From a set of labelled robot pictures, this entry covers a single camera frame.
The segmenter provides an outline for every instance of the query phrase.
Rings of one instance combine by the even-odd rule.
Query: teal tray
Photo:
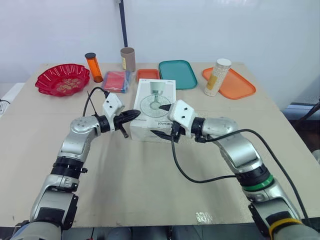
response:
[[[161,79],[175,80],[175,89],[194,89],[198,82],[190,63],[185,60],[162,61],[159,63]]]

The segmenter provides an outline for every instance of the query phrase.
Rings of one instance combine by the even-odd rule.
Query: green ring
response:
[[[274,180],[274,176],[272,176],[270,174],[269,177],[265,181],[263,181],[257,185],[254,185],[254,186],[242,186],[242,188],[243,188],[243,190],[246,190],[249,192],[258,191],[258,190],[268,186],[270,183],[272,183],[273,180]]]

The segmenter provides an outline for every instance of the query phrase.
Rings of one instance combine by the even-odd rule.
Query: beige table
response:
[[[191,65],[198,86],[177,91],[177,99],[186,101],[203,117],[226,116],[236,120],[240,128],[259,132],[296,184],[309,216],[320,217],[319,165],[245,65],[234,63],[232,67],[257,91],[240,100],[220,94],[206,96],[201,72],[212,63]],[[84,91],[70,97],[40,94],[34,87],[37,76],[51,66],[40,67],[0,119],[0,226],[13,226],[29,218],[70,122],[82,114],[86,91],[98,85],[90,81]],[[157,66],[137,64],[138,69]],[[121,64],[101,64],[100,68],[105,74],[121,70]],[[119,94],[126,109],[132,108],[136,89],[133,81],[128,93]],[[101,111],[103,94],[95,93],[92,100]],[[292,189],[262,143],[245,135],[300,211]],[[176,151],[181,167],[195,179],[231,174],[211,143],[183,138]],[[206,184],[187,181],[175,167],[170,144],[132,141],[120,132],[106,133],[92,142],[85,166],[88,173],[80,177],[74,227],[193,225],[198,224],[199,212],[212,216],[213,224],[252,222],[249,202],[235,179]]]

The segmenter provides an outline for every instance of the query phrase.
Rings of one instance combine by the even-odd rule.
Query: product box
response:
[[[175,101],[176,81],[141,78],[133,106],[133,109],[141,111],[141,114],[130,123],[132,139],[168,143],[169,141],[161,139],[151,130],[171,133],[172,122],[168,119],[168,112],[159,107]]]

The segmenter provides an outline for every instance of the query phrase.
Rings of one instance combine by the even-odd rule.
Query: robotic arm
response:
[[[71,228],[78,196],[74,194],[79,186],[91,142],[101,133],[120,130],[128,137],[122,124],[135,119],[139,110],[121,112],[124,105],[114,93],[107,93],[103,103],[104,115],[84,116],[73,120],[70,132],[62,143],[51,173],[46,177],[33,204],[30,223],[21,227],[13,240],[60,240],[62,230]]]
[[[189,138],[195,136],[196,142],[206,143],[209,139],[238,130],[237,123],[227,117],[197,117],[194,109],[182,100],[160,108],[169,111],[171,136],[161,131],[153,133],[176,143],[181,134]],[[252,218],[264,236],[269,235],[271,239],[320,239],[315,230],[302,224],[294,205],[248,139],[237,133],[212,142],[219,147],[222,157],[239,181],[250,201],[248,207]]]

